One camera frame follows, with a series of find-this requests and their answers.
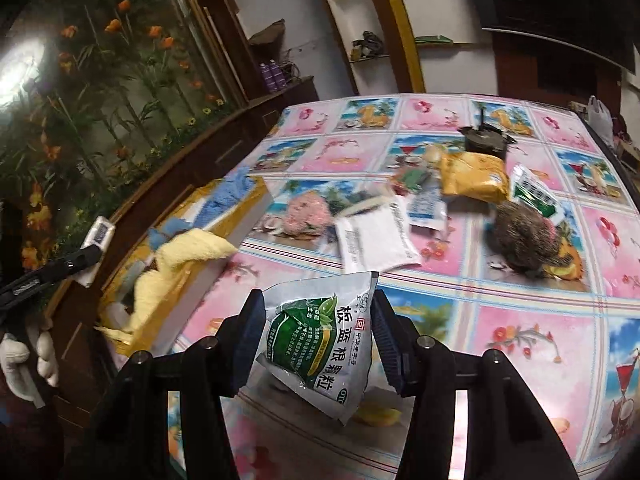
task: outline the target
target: patterned tablecloth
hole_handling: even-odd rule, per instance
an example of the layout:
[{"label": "patterned tablecloth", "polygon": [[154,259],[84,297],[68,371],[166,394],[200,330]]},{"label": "patterned tablecloth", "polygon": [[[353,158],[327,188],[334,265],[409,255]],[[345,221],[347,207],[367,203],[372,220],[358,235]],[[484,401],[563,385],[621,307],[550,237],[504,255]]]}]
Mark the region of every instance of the patterned tablecloth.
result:
[{"label": "patterned tablecloth", "polygon": [[[180,351],[238,313],[252,288],[339,274],[335,236],[274,235],[292,201],[314,192],[332,214],[402,166],[423,164],[429,144],[461,149],[460,126],[488,122],[517,138],[520,162],[561,198],[559,226],[573,256],[555,278],[514,274],[484,243],[486,217],[450,211],[446,241],[414,228],[422,263],[386,272],[380,287],[396,312],[451,349],[501,348],[552,419],[582,478],[596,476],[638,419],[640,216],[615,170],[580,120],[558,108],[473,95],[391,95],[288,108],[243,162],[274,196],[265,218],[211,287],[175,344]],[[184,465],[177,394],[170,396],[170,450]],[[374,426],[342,428],[260,365],[225,420],[242,479],[391,479],[412,401],[390,389],[374,350],[365,400]],[[451,479],[463,477],[466,398],[458,397]]]}]

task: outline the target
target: yellow package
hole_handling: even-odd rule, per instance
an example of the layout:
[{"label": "yellow package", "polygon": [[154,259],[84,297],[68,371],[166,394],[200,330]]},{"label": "yellow package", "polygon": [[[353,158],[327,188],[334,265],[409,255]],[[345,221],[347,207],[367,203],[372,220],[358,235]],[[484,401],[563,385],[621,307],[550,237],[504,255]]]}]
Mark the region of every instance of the yellow package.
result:
[{"label": "yellow package", "polygon": [[443,153],[440,161],[443,195],[464,195],[499,204],[507,199],[509,178],[504,162],[484,153]]}]

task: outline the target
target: yellow towel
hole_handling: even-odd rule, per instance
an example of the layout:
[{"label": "yellow towel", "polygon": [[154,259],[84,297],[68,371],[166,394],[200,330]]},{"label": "yellow towel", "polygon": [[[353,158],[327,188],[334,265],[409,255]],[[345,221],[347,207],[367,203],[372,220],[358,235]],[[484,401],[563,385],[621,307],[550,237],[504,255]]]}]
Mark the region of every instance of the yellow towel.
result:
[{"label": "yellow towel", "polygon": [[224,238],[202,229],[191,229],[177,235],[156,251],[158,270],[148,270],[142,274],[134,286],[134,311],[122,330],[96,327],[112,339],[126,343],[132,341],[132,334],[141,326],[160,302],[182,280],[180,271],[187,262],[217,260],[236,252],[236,248]]}]

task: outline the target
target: black screen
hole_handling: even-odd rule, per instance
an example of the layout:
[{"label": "black screen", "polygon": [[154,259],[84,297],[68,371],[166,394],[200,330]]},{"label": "black screen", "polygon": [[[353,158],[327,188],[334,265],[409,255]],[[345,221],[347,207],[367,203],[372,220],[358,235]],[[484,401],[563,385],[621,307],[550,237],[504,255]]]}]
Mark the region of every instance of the black screen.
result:
[{"label": "black screen", "polygon": [[635,71],[634,0],[473,0],[482,28],[583,48]]}]

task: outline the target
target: green and white packet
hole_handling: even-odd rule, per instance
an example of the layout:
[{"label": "green and white packet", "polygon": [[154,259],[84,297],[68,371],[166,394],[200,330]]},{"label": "green and white packet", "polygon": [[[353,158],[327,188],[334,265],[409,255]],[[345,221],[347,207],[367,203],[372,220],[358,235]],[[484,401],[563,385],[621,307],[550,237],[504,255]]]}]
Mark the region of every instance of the green and white packet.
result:
[{"label": "green and white packet", "polygon": [[536,209],[557,226],[564,220],[564,208],[553,192],[529,168],[516,164],[509,176],[509,200]]},{"label": "green and white packet", "polygon": [[279,283],[263,292],[269,326],[257,361],[343,424],[367,386],[377,282],[377,272],[359,272]]}]

